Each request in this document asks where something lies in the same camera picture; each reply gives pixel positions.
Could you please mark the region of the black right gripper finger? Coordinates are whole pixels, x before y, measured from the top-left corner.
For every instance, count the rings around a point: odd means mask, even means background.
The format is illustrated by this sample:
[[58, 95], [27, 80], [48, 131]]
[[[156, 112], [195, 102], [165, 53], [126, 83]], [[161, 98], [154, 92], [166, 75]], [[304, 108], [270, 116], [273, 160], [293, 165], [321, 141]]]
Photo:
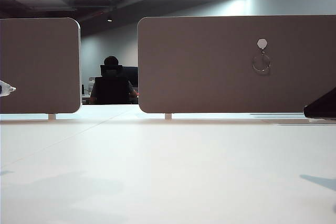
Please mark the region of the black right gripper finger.
[[305, 106], [303, 113], [311, 119], [335, 119], [335, 88]]

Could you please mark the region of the left gripper clear-tipped finger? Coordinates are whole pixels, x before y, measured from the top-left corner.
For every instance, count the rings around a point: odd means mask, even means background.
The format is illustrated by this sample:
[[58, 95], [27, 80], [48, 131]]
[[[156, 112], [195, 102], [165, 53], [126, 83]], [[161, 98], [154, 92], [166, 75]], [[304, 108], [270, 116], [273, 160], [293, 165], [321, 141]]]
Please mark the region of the left gripper clear-tipped finger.
[[6, 97], [8, 95], [10, 95], [12, 92], [16, 91], [16, 88], [4, 81], [0, 81], [0, 85], [1, 85], [1, 93], [0, 93], [0, 96], [1, 97]]

